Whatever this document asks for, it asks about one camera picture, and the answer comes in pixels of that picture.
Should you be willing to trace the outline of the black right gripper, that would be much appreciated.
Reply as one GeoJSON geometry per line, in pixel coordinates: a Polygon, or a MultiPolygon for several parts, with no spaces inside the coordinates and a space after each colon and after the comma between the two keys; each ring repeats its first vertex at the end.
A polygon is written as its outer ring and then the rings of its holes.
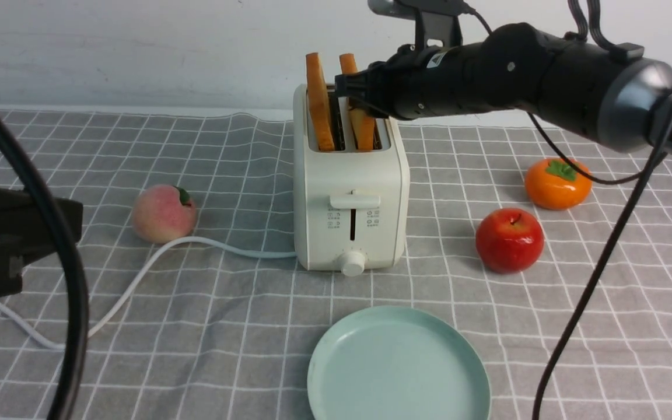
{"type": "Polygon", "coordinates": [[[478,83],[478,53],[478,45],[422,51],[404,45],[387,61],[336,75],[334,93],[375,118],[411,121],[487,113],[478,83]]]}

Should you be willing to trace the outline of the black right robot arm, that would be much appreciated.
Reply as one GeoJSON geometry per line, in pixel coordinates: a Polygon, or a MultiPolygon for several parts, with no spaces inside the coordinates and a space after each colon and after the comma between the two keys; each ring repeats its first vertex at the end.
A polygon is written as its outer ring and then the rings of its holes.
{"type": "Polygon", "coordinates": [[[411,121],[494,111],[530,113],[619,153],[656,146],[672,112],[672,67],[621,63],[594,44],[530,24],[482,42],[401,46],[387,61],[334,79],[334,92],[376,118],[411,121]]]}

